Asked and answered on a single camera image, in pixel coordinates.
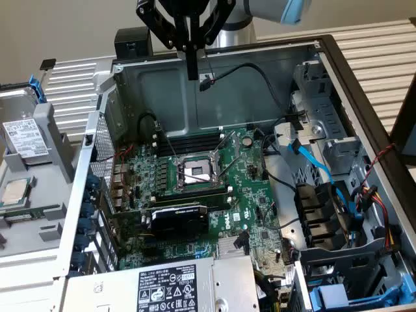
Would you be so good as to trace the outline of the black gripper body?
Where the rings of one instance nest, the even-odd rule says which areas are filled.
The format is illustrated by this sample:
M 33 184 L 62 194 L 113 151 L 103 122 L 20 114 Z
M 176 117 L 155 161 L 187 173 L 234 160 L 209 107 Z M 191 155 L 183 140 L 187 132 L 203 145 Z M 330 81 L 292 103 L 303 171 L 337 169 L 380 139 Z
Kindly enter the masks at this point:
M 160 0 L 159 3 L 166 13 L 172 17 L 191 18 L 192 16 L 201 16 L 210 1 L 202 0 Z M 217 1 L 212 8 L 211 15 L 214 19 L 226 19 L 226 1 Z

